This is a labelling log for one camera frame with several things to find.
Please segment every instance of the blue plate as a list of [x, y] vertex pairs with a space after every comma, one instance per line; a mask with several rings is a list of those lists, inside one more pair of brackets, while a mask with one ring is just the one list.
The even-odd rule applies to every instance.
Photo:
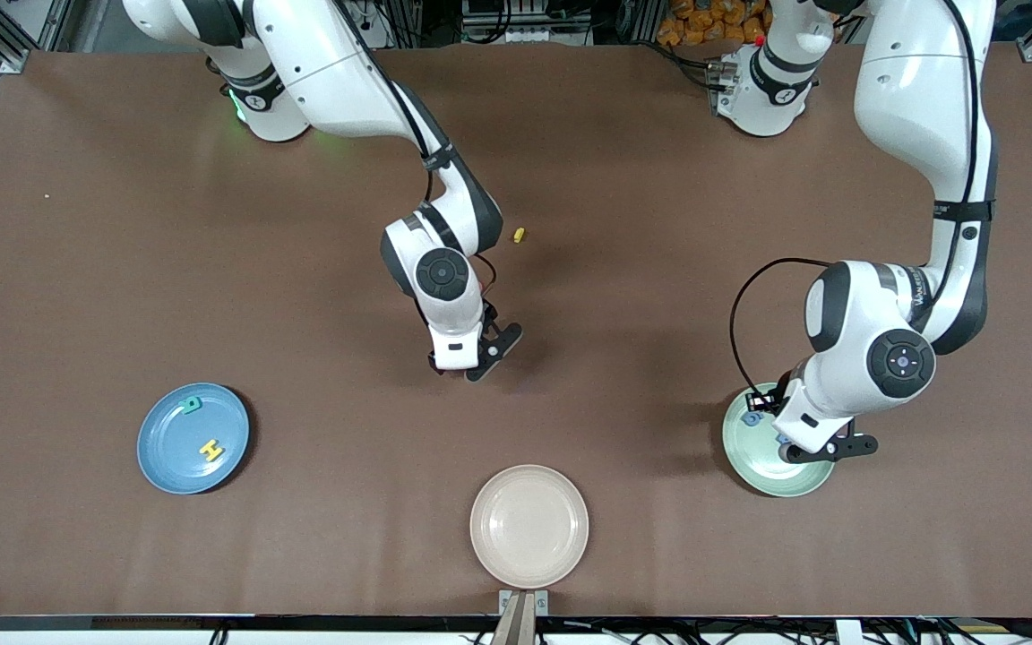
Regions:
[[241, 400], [218, 384], [189, 384], [147, 414], [138, 433], [138, 466], [161, 490], [194, 494], [225, 481], [248, 445]]

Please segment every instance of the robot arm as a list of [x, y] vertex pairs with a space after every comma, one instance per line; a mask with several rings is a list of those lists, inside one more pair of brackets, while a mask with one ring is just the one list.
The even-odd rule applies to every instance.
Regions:
[[[839, 453], [847, 444], [832, 440], [836, 432], [859, 414], [917, 396], [934, 377], [935, 356], [969, 343], [987, 317], [996, 147], [981, 110], [980, 74], [995, 3], [879, 0], [869, 8], [875, 24], [859, 71], [856, 121], [873, 143], [930, 181], [930, 262], [840, 261], [811, 285], [805, 323], [815, 354], [767, 397], [775, 429], [794, 445], [782, 450], [786, 460], [848, 456]], [[769, 42], [781, 25], [778, 11], [777, 3]], [[777, 127], [798, 116], [788, 105], [769, 105], [761, 106], [777, 115]]]
[[[425, 319], [432, 366], [480, 380], [519, 341], [519, 325], [495, 325], [467, 261], [499, 239], [499, 208], [417, 94], [385, 76], [348, 12], [332, 1], [124, 1], [152, 37], [200, 45], [263, 139], [290, 139], [313, 126], [412, 141], [445, 192], [390, 224], [381, 255]], [[487, 338], [490, 328], [495, 335]]]

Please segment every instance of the cable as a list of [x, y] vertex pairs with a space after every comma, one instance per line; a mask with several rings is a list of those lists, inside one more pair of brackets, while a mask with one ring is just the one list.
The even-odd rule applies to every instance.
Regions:
[[683, 72], [683, 76], [687, 77], [687, 79], [690, 80], [692, 85], [702, 87], [702, 89], [704, 90], [720, 90], [720, 91], [723, 90], [723, 87], [721, 87], [720, 85], [710, 85], [710, 83], [704, 83], [700, 80], [700, 78], [696, 78], [696, 76], [692, 76], [691, 72], [688, 71], [687, 69], [687, 68], [692, 68], [698, 70], [706, 70], [708, 69], [708, 63], [705, 63], [703, 61], [692, 61], [690, 60], [690, 58], [681, 58], [674, 52], [664, 50], [663, 47], [660, 47], [659, 44], [655, 44], [655, 42], [651, 42], [650, 40], [632, 40], [627, 42], [627, 44], [642, 44], [644, 45], [644, 47], [647, 47], [648, 50], [651, 50], [652, 52], [659, 54], [660, 57], [667, 58], [668, 61], [676, 63], [676, 66], [677, 68], [679, 68], [679, 71]]
[[496, 40], [499, 40], [501, 36], [504, 36], [508, 32], [509, 26], [513, 23], [513, 3], [512, 0], [505, 0], [504, 7], [499, 8], [499, 12], [496, 13], [496, 26], [492, 29], [492, 33], [488, 34], [484, 40], [476, 40], [474, 37], [467, 36], [466, 33], [461, 33], [461, 37], [470, 42], [475, 42], [476, 44], [491, 44]]
[[735, 295], [735, 301], [732, 303], [732, 312], [730, 313], [730, 321], [728, 322], [728, 334], [730, 335], [730, 342], [732, 343], [732, 355], [735, 357], [735, 366], [738, 367], [740, 375], [743, 375], [743, 380], [746, 381], [750, 391], [756, 393], [757, 396], [762, 396], [764, 393], [759, 391], [757, 387], [754, 387], [754, 381], [750, 380], [748, 373], [746, 373], [745, 367], [743, 367], [743, 360], [738, 356], [738, 346], [735, 344], [735, 311], [738, 310], [738, 303], [743, 299], [743, 294], [746, 293], [746, 289], [750, 286], [751, 282], [754, 282], [760, 275], [766, 272], [767, 269], [773, 268], [779, 264], [786, 264], [786, 262], [795, 262], [795, 264], [810, 264], [812, 266], [823, 266], [823, 268], [828, 268], [831, 266], [829, 261], [820, 260], [808, 260], [805, 257], [781, 257], [775, 261], [769, 261], [764, 264], [756, 272], [750, 275], [750, 278], [743, 282], [743, 286], [738, 290], [738, 294]]
[[831, 27], [838, 29], [840, 26], [847, 26], [848, 24], [852, 24], [852, 22], [861, 22], [863, 20], [863, 17], [842, 17], [835, 21], [835, 24], [831, 25]]
[[[978, 167], [978, 65], [974, 61], [974, 42], [970, 40], [970, 29], [967, 29], [966, 20], [963, 20], [962, 12], [958, 11], [958, 4], [954, 0], [942, 0], [954, 17], [954, 24], [958, 26], [959, 33], [962, 34], [962, 43], [966, 45], [967, 70], [970, 74], [970, 154], [967, 163], [966, 187], [962, 189], [962, 200], [970, 200], [974, 191], [974, 175]], [[946, 253], [946, 266], [942, 269], [942, 281], [938, 285], [938, 291], [930, 297], [928, 311], [938, 304], [943, 291], [946, 290], [946, 280], [949, 278], [949, 269], [954, 265], [954, 255], [958, 252], [958, 224], [954, 225], [954, 236], [950, 237], [949, 252]]]
[[658, 632], [644, 632], [643, 634], [637, 636], [634, 641], [632, 641], [632, 645], [640, 645], [640, 642], [643, 642], [644, 638], [647, 638], [648, 636], [654, 636], [655, 638], [658, 638], [659, 641], [667, 642], [667, 645], [675, 645], [675, 643], [672, 642], [670, 638], [664, 636], [663, 634], [659, 634]]
[[488, 268], [492, 271], [492, 279], [488, 281], [487, 285], [485, 285], [483, 289], [480, 290], [480, 294], [482, 296], [485, 296], [488, 293], [488, 289], [491, 289], [492, 285], [495, 285], [496, 283], [496, 268], [495, 266], [492, 265], [490, 261], [488, 261], [488, 258], [484, 257], [483, 254], [476, 254], [476, 257], [480, 258], [480, 260], [483, 261], [484, 264], [487, 264]]
[[344, 7], [336, 7], [341, 11], [341, 15], [344, 17], [345, 23], [349, 25], [349, 29], [353, 32], [353, 36], [356, 36], [356, 41], [361, 45], [361, 51], [364, 52], [365, 57], [368, 58], [370, 65], [377, 68], [377, 73], [381, 74], [381, 79], [384, 84], [389, 87], [389, 92], [392, 97], [397, 100], [397, 105], [400, 106], [400, 111], [405, 115], [405, 121], [409, 122], [409, 128], [413, 131], [413, 136], [417, 139], [417, 148], [421, 152], [421, 159], [426, 159], [429, 156], [429, 147], [424, 142], [424, 133], [421, 132], [421, 126], [418, 126], [417, 120], [413, 118], [413, 112], [409, 109], [409, 105], [405, 102], [405, 98], [401, 98], [400, 92], [397, 90], [397, 86], [394, 85], [389, 78], [389, 74], [384, 72], [384, 68], [381, 66], [381, 62], [377, 61], [373, 57], [373, 52], [369, 50], [367, 42], [364, 42], [364, 37], [361, 36], [361, 32], [353, 24], [353, 17], [349, 15], [349, 12], [345, 10]]
[[388, 28], [389, 32], [392, 33], [394, 47], [400, 50], [401, 42], [413, 45], [412, 39], [407, 39], [407, 37], [401, 37], [401, 33], [409, 34], [409, 36], [413, 37], [413, 39], [419, 41], [421, 34], [418, 34], [407, 28], [402, 28], [402, 26], [398, 26], [397, 21], [392, 20], [392, 17], [390, 17], [388, 12], [385, 12], [384, 7], [382, 7], [381, 3], [377, 3], [377, 1], [374, 1], [373, 5], [374, 7], [377, 7], [377, 13], [380, 13], [381, 20], [384, 21], [385, 28]]
[[966, 630], [960, 628], [959, 625], [955, 623], [955, 621], [952, 621], [949, 619], [937, 619], [937, 620], [939, 624], [945, 625], [946, 628], [952, 630], [952, 632], [954, 632], [955, 634], [962, 634], [963, 638], [966, 638], [967, 641], [973, 642], [974, 645], [987, 645], [986, 642], [978, 641], [977, 638], [971, 636], [969, 633], [966, 632]]
[[687, 65], [689, 68], [708, 69], [708, 63], [703, 61], [692, 61], [691, 58], [679, 57], [679, 55], [674, 52], [664, 50], [662, 45], [656, 42], [651, 42], [650, 40], [630, 40], [627, 41], [627, 44], [642, 44], [644, 47], [659, 54], [660, 57], [667, 58], [668, 61], [676, 63], [676, 65]]
[[229, 642], [229, 627], [223, 621], [209, 636], [209, 645], [226, 645], [226, 642]]

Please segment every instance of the table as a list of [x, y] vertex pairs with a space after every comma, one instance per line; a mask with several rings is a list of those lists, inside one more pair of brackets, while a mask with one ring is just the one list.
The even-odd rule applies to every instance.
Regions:
[[[728, 311], [784, 255], [916, 264], [931, 193], [852, 121], [836, 47], [785, 134], [708, 115], [643, 49], [384, 54], [506, 214], [491, 298], [525, 337], [477, 385], [436, 377], [377, 253], [424, 173], [401, 139], [262, 143], [193, 55], [36, 53], [0, 83], [0, 614], [494, 611], [467, 536], [521, 462], [585, 494], [562, 614], [1032, 615], [1032, 65], [996, 45], [1001, 143], [987, 329], [876, 456], [799, 499], [737, 481]], [[508, 235], [527, 229], [523, 244]], [[738, 317], [773, 380], [808, 355], [810, 268]], [[155, 400], [208, 380], [248, 400], [232, 483], [140, 475]]]

